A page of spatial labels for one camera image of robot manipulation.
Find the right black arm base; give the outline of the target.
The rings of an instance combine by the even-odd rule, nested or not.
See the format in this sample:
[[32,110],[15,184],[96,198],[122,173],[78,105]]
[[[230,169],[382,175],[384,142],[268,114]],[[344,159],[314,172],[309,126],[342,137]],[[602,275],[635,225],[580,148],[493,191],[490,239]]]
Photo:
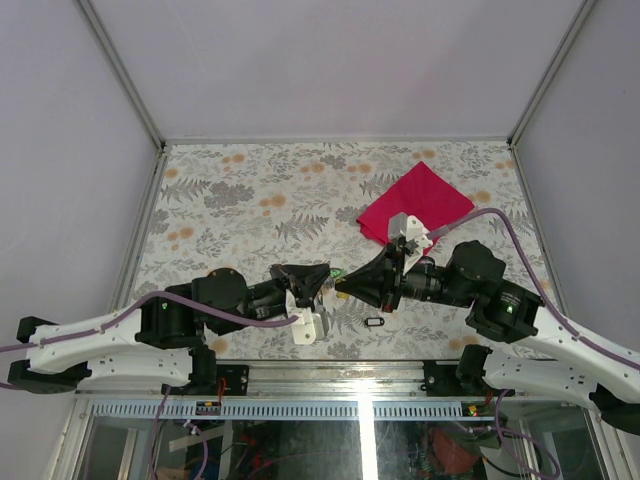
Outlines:
[[423,360],[420,390],[427,397],[462,397],[467,390],[456,376],[457,360]]

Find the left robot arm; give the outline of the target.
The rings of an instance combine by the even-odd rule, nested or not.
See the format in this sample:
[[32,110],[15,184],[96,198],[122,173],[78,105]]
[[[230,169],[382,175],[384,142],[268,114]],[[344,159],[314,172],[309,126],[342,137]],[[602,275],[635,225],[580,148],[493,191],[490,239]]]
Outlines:
[[175,395],[224,390],[207,337],[247,327],[288,327],[295,343],[325,335],[316,304],[330,276],[326,264],[275,264],[270,279],[250,285],[231,268],[147,294],[131,306],[73,324],[35,316],[20,320],[7,390],[51,395],[80,386],[147,385]]

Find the black tag key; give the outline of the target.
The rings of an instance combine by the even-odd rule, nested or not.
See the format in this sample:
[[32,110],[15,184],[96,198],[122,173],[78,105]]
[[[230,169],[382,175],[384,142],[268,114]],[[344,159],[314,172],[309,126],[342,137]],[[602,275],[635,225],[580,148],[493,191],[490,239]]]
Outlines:
[[367,317],[364,319],[363,324],[367,328],[383,327],[385,325],[385,319],[383,317]]

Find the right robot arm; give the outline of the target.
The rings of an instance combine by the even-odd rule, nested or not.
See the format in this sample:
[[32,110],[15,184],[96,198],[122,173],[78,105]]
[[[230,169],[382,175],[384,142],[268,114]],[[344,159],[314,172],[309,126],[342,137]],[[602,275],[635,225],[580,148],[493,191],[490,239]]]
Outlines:
[[566,401],[608,425],[639,432],[639,355],[614,348],[621,361],[584,344],[574,323],[556,318],[539,295],[504,279],[506,265],[478,241],[457,245],[440,267],[429,257],[415,264],[390,243],[371,262],[339,279],[336,289],[386,313],[403,299],[468,309],[466,324],[494,342],[544,354],[524,359],[468,345],[449,380],[448,394],[514,390]]

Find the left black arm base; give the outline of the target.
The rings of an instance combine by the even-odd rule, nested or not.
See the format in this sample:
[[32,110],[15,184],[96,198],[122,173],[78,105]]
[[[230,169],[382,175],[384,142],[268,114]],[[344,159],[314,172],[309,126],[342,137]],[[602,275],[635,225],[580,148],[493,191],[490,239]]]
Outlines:
[[202,372],[196,380],[196,395],[222,397],[246,396],[249,386],[250,367],[246,364],[223,364]]

